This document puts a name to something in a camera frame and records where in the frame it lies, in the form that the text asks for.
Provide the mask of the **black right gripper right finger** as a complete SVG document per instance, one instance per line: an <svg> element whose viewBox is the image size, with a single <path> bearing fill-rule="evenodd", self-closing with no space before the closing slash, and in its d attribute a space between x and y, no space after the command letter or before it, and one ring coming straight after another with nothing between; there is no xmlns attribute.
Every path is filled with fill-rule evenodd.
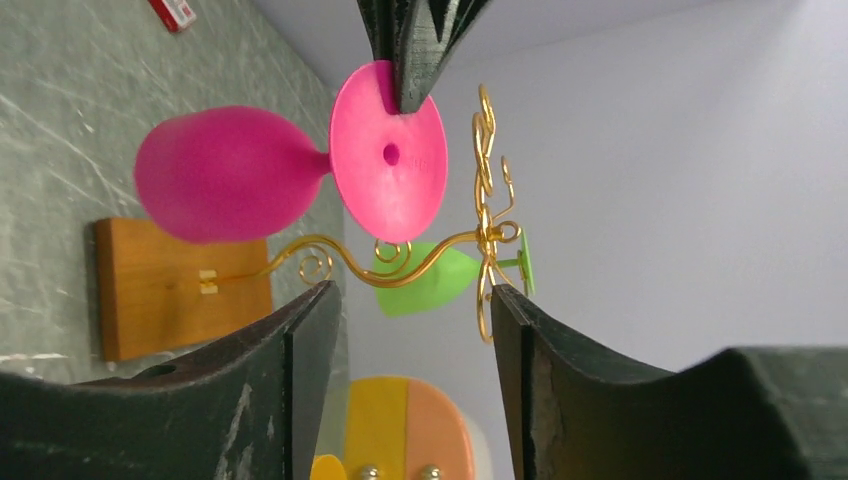
<svg viewBox="0 0 848 480"><path fill-rule="evenodd" d="M843 479L847 351L737 347L680 372L620 354L518 290L491 303L518 479Z"/></svg>

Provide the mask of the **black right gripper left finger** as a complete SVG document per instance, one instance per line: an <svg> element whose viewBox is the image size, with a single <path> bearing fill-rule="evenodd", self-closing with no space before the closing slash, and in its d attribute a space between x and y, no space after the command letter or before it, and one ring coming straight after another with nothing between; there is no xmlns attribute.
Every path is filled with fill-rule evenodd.
<svg viewBox="0 0 848 480"><path fill-rule="evenodd" d="M341 319L324 281L131 378L1 377L5 479L306 479Z"/></svg>

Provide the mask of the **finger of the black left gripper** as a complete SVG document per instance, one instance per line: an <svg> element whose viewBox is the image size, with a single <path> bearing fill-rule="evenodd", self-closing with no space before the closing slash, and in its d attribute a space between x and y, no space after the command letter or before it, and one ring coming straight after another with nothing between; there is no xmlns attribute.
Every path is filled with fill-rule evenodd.
<svg viewBox="0 0 848 480"><path fill-rule="evenodd" d="M394 3L394 84L402 113L420 109L453 50L488 4L488 0Z"/></svg>
<svg viewBox="0 0 848 480"><path fill-rule="evenodd" d="M357 0L374 60L393 60L395 56L394 0Z"/></svg>

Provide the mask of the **magenta plastic wine glass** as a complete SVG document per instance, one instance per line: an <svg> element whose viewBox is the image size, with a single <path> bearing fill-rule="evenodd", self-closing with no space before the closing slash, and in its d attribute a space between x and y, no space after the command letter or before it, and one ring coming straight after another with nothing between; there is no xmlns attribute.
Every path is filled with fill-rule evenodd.
<svg viewBox="0 0 848 480"><path fill-rule="evenodd" d="M224 106L154 127L134 180L154 223L193 243L267 237L300 219L332 176L352 218L372 236L410 241L434 221L449 155L435 102L412 114L394 101L387 61L361 66L333 104L328 148L258 107Z"/></svg>

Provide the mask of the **green plastic wine glass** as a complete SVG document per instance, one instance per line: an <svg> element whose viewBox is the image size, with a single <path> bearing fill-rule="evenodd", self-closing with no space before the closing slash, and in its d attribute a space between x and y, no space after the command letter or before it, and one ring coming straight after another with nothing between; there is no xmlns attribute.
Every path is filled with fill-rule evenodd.
<svg viewBox="0 0 848 480"><path fill-rule="evenodd" d="M514 240L520 243L516 256L499 260L490 243L488 252L479 259L448 246L440 251L436 260L411 282L396 287L377 287L375 295L381 311L388 317L400 317L435 310L454 301L467 290L472 283L478 287L477 304L482 306L491 299L486 291L489 285L498 279L509 282L505 274L508 268L516 268L527 295L535 293L535 279L532 270L529 243L526 233L519 230ZM375 258L373 269L386 274L388 280L396 281L417 270L425 263L427 255L440 248L434 242L414 242L409 247L402 246L400 253L391 253L391 247L381 246Z"/></svg>

